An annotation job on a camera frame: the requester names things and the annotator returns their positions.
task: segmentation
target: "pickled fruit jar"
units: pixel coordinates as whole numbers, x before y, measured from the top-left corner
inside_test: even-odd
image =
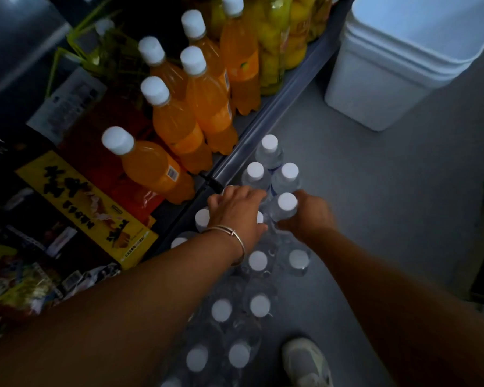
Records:
[[[307,53],[307,36],[315,0],[292,0],[290,32],[285,50],[285,69],[297,67]]]
[[[325,31],[326,22],[332,9],[332,0],[315,0],[312,7],[312,19],[308,31],[307,41],[311,42]]]
[[[258,37],[260,93],[274,95],[283,83],[292,0],[244,0]]]
[[[194,8],[203,15],[208,38],[219,44],[226,16],[222,10],[222,0],[191,0]]]

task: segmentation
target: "barcode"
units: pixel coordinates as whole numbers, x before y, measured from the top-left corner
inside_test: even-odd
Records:
[[[74,286],[76,286],[80,280],[83,279],[83,275],[79,272],[79,270],[76,270],[72,274],[70,274],[66,279],[61,283],[65,291],[69,292],[71,291]]]
[[[227,71],[224,71],[224,80],[226,80],[226,90],[230,90],[230,81],[227,79]]]
[[[174,182],[177,181],[177,178],[179,177],[178,171],[174,169],[173,166],[169,165],[169,170],[167,171],[167,176],[171,178]]]

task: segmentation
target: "gray floor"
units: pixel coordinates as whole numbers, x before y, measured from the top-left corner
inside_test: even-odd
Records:
[[[469,250],[484,182],[484,54],[390,129],[375,133],[323,102],[313,82],[273,133],[304,188],[326,198],[341,231],[405,272],[441,286]],[[316,258],[304,278],[281,277],[252,384],[284,385],[279,347],[306,334],[335,386],[392,381],[334,279]]]

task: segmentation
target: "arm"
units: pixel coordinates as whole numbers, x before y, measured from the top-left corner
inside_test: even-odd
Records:
[[[357,247],[321,198],[296,196],[297,214],[279,226],[323,260],[395,381],[484,386],[484,318]]]
[[[250,251],[262,190],[226,188],[208,199],[210,225],[232,227]],[[220,231],[78,294],[0,339],[2,385],[141,385],[221,274],[242,254]]]

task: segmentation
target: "forearm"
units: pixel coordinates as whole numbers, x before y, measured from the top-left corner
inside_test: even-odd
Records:
[[[307,244],[399,385],[484,385],[484,319],[477,312],[369,256],[335,230]]]
[[[0,340],[0,385],[142,384],[240,254],[211,231],[67,300]]]

